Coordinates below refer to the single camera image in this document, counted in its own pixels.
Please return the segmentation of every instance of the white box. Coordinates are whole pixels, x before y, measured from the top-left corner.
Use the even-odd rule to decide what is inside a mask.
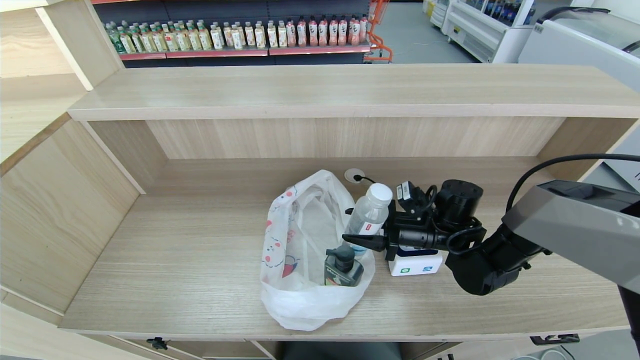
[[[442,264],[442,253],[437,250],[398,249],[396,258],[389,261],[391,276],[434,274]]]

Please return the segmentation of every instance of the white plastic bag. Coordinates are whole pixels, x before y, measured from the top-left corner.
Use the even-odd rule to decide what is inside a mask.
[[[282,327],[316,330],[344,318],[360,300],[375,272],[373,253],[359,259],[358,286],[325,286],[325,251],[343,243],[354,206],[351,194],[327,170],[320,170],[277,197],[267,217],[262,251],[262,302]]]

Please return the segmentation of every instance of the gray floor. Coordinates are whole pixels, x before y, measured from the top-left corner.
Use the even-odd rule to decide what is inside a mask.
[[[394,63],[476,63],[473,56],[434,27],[421,3],[390,3],[376,34],[394,52]]]

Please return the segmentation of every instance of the red shelf edge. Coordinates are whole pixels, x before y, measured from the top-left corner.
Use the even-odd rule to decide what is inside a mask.
[[[121,54],[121,60],[181,59],[181,58],[232,58],[242,56],[281,56],[297,54],[347,54],[368,53],[371,44],[358,46],[308,46],[308,47],[273,47],[270,49],[225,49],[206,51],[175,51],[172,53]]]
[[[126,3],[128,1],[138,1],[138,0],[91,0],[91,4],[110,4],[110,3]]]
[[[120,54],[121,60],[166,59],[165,53]]]
[[[297,54],[348,54],[348,53],[368,53],[371,51],[371,44],[357,46],[306,46],[306,47],[272,47],[269,55],[297,55]]]
[[[165,53],[168,59],[179,58],[235,58],[241,56],[267,56],[267,49],[225,49],[225,50],[206,50],[206,51],[176,51],[174,53]]]

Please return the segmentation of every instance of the white bottle cap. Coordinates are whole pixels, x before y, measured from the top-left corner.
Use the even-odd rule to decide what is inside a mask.
[[[375,205],[388,206],[394,197],[394,193],[387,185],[376,183],[372,184],[367,190],[367,197]]]

